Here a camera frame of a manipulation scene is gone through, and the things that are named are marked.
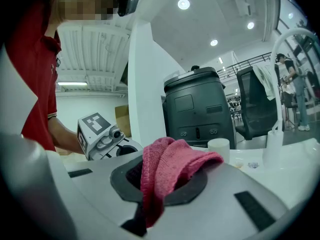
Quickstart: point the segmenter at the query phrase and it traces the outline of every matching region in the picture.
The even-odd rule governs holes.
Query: ceiling
[[[178,8],[178,1],[168,0],[151,27],[153,39],[185,70],[263,38],[265,0],[254,0],[251,16],[240,16],[236,0],[189,0],[186,10]],[[249,30],[251,21],[255,26]],[[217,46],[210,46],[213,39]]]
[[[189,0],[187,10],[179,9],[178,1],[140,0],[137,11],[125,17],[62,24],[58,28],[62,48],[58,81],[85,81],[88,85],[64,86],[56,91],[127,93],[120,80],[137,17],[151,22],[153,39],[186,71],[263,38],[264,0],[254,0],[256,12],[251,16],[240,16],[235,0]],[[249,21],[255,22],[252,30],[247,29]],[[212,39],[218,40],[217,46],[210,46]]]

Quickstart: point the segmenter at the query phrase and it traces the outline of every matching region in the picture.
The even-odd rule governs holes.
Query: white container
[[[223,157],[225,163],[230,162],[230,142],[226,138],[215,138],[209,140],[208,150],[210,152],[217,152]]]
[[[276,130],[269,131],[266,140],[266,148],[262,153],[262,160],[265,169],[279,169],[280,168],[280,152],[282,143],[284,141],[284,132]]]

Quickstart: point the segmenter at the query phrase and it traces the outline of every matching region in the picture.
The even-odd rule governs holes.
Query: white cable
[[[278,131],[282,131],[282,109],[281,109],[281,102],[280,102],[280,95],[278,91],[278,80],[277,80],[277,75],[275,71],[275,60],[276,60],[276,54],[278,51],[278,48],[282,44],[282,42],[287,39],[288,37],[292,35],[306,35],[313,39],[314,41],[317,40],[317,37],[315,34],[313,34],[311,31],[305,29],[305,28],[292,28],[283,33],[275,42],[272,53],[271,53],[271,58],[270,58],[270,71],[271,71],[271,78],[272,78],[272,87],[275,95],[275,102],[276,102],[276,110],[277,110],[277,121],[275,125],[272,127],[272,132],[274,133],[276,128],[278,128]]]

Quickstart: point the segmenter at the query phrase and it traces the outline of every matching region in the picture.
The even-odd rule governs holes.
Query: cardboard box
[[[131,137],[131,127],[129,118],[129,106],[117,106],[114,108],[115,121],[119,129],[123,131],[126,137]]]

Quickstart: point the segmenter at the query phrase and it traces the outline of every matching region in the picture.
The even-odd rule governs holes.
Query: red polo shirt
[[[21,18],[5,48],[17,72],[38,97],[22,134],[37,141],[45,150],[55,151],[48,119],[57,116],[56,57],[61,46],[57,32],[54,38],[44,36],[50,13],[50,6],[45,6],[42,1],[34,3]]]

